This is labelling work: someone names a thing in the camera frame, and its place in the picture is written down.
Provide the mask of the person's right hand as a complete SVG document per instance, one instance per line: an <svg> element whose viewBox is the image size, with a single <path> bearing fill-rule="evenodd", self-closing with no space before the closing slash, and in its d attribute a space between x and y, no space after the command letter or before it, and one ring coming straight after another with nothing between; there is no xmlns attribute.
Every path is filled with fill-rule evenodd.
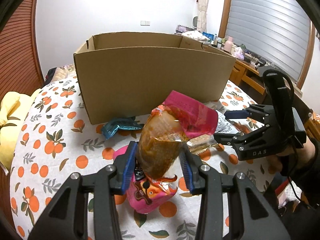
<svg viewBox="0 0 320 240"><path fill-rule="evenodd" d="M307 137L302 148L287 146L283 152L268 156L266 159L274 170L289 175L316 159L318 145L319 141Z"/></svg>

